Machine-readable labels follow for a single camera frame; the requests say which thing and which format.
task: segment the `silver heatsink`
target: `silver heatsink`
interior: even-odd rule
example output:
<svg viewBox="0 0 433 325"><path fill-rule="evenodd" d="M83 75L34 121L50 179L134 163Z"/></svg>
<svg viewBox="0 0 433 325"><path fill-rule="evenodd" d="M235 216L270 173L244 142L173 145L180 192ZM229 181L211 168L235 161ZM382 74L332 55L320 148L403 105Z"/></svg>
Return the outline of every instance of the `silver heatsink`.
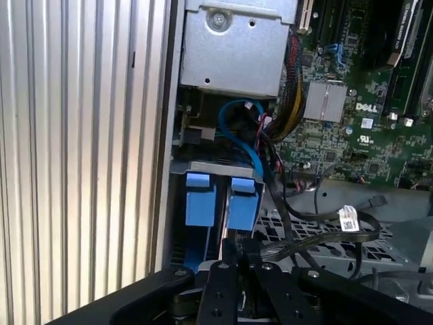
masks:
<svg viewBox="0 0 433 325"><path fill-rule="evenodd" d="M304 118L339 123L346 101L347 86L333 83L310 83Z"/></svg>

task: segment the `yellow wire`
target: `yellow wire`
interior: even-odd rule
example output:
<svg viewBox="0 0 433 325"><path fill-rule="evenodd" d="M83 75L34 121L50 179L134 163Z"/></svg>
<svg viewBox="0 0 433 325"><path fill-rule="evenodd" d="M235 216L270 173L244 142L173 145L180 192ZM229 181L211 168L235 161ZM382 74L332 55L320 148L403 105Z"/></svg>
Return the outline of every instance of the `yellow wire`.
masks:
<svg viewBox="0 0 433 325"><path fill-rule="evenodd" d="M294 125L295 118L298 115L298 112L299 112L299 109L300 109L301 99L302 99L302 85L301 85L300 77L298 77L298 86L297 86L297 89L296 89L296 99L295 99L295 104L294 104L292 113L289 116L288 122L287 122L286 126L284 127L283 132L281 133L280 136L277 136L276 138L274 138L273 139L274 141L281 141L290 132L290 129Z"/></svg>

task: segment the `ribbed metal panel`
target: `ribbed metal panel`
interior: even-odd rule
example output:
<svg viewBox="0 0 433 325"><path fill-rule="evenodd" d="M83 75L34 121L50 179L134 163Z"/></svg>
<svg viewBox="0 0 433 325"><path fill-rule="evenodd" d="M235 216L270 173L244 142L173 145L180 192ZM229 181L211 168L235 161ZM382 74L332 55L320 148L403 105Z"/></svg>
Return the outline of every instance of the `ribbed metal panel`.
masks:
<svg viewBox="0 0 433 325"><path fill-rule="evenodd" d="M0 0L0 324L148 274L168 0Z"/></svg>

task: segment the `cable connector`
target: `cable connector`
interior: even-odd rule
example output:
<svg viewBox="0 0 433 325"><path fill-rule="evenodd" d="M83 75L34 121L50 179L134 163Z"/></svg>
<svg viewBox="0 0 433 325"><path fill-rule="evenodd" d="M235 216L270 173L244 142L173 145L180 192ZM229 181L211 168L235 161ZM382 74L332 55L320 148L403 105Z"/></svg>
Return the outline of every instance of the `cable connector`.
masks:
<svg viewBox="0 0 433 325"><path fill-rule="evenodd" d="M387 205L388 201L386 200L386 197L383 195L377 195L373 196L372 198L369 198L367 202L358 204L355 208L356 210L365 210L370 208L380 208L384 205Z"/></svg>

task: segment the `capacitor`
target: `capacitor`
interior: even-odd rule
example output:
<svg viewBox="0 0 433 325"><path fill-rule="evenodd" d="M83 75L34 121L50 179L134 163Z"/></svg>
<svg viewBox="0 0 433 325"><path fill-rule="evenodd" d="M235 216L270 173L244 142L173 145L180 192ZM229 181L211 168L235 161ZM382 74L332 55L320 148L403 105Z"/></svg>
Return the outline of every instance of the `capacitor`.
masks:
<svg viewBox="0 0 433 325"><path fill-rule="evenodd" d="M392 120L392 121L397 121L397 120L398 120L398 114L395 113L395 112L391 112L391 113L388 115L388 118L389 118L390 120Z"/></svg>
<svg viewBox="0 0 433 325"><path fill-rule="evenodd" d="M403 121L404 126L406 127L412 127L413 126L413 119L412 118L405 118Z"/></svg>
<svg viewBox="0 0 433 325"><path fill-rule="evenodd" d="M353 134L353 128L349 125L347 127L344 128L344 133L346 135L352 135Z"/></svg>

